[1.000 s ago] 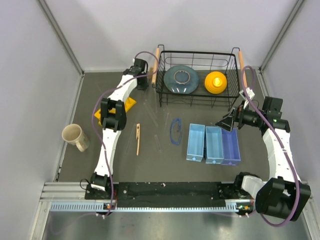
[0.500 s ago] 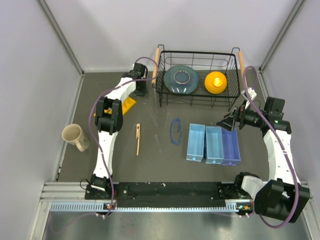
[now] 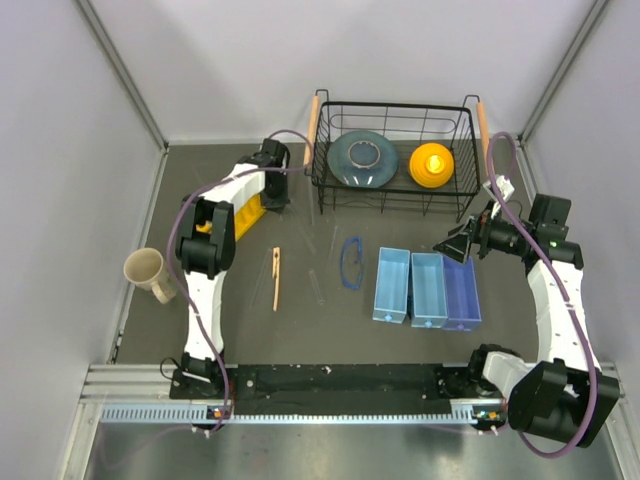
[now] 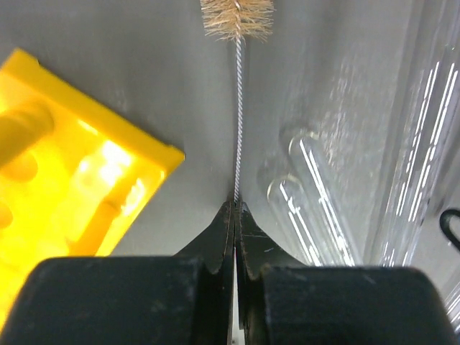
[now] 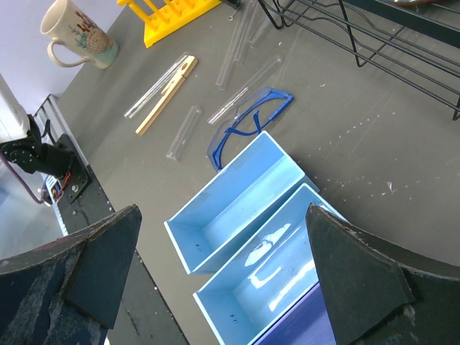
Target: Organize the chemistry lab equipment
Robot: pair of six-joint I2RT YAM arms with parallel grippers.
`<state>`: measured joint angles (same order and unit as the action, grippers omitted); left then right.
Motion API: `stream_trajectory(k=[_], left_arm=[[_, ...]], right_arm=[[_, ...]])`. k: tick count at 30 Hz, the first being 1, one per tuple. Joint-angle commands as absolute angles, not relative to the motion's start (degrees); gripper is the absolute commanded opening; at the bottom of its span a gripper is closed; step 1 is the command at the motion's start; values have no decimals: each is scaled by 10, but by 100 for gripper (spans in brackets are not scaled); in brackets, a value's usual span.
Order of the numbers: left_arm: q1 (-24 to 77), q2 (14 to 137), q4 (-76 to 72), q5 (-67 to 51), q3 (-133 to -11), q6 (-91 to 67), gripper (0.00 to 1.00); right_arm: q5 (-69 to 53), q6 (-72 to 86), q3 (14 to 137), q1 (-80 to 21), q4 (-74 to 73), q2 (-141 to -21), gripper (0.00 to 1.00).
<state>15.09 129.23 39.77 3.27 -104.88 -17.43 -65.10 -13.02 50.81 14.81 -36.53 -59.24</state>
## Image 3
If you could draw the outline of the wooden test tube holder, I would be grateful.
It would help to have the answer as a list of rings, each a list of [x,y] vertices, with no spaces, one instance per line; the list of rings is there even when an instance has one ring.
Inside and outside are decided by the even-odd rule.
[[[281,249],[274,247],[272,249],[272,278],[274,282],[274,295],[272,310],[278,311],[280,297],[280,270],[281,270]]]

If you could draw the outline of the blue safety goggles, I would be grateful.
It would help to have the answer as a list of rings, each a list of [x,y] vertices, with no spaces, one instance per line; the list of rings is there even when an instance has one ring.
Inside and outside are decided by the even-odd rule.
[[[345,240],[340,255],[339,270],[344,287],[357,291],[363,278],[363,243],[360,236]]]

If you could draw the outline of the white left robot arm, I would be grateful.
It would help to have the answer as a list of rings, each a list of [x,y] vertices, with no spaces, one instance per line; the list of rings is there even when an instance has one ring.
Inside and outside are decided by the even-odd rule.
[[[183,199],[183,215],[170,233],[184,273],[189,305],[187,341],[172,376],[172,399],[222,399],[229,378],[222,353],[222,290],[237,240],[267,211],[289,202],[291,154],[273,138],[242,157],[219,183]]]

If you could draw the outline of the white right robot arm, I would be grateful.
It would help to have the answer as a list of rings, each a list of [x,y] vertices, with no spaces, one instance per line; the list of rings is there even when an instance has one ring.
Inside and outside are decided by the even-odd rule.
[[[466,380],[476,394],[498,392],[509,426],[578,448],[591,445],[620,398],[617,379],[603,374],[588,341],[581,285],[584,260],[567,238],[571,202],[538,194],[526,220],[510,222],[494,209],[468,217],[435,244],[449,266],[500,251],[521,259],[536,312],[538,355],[528,366],[515,351],[483,344],[472,352]]]

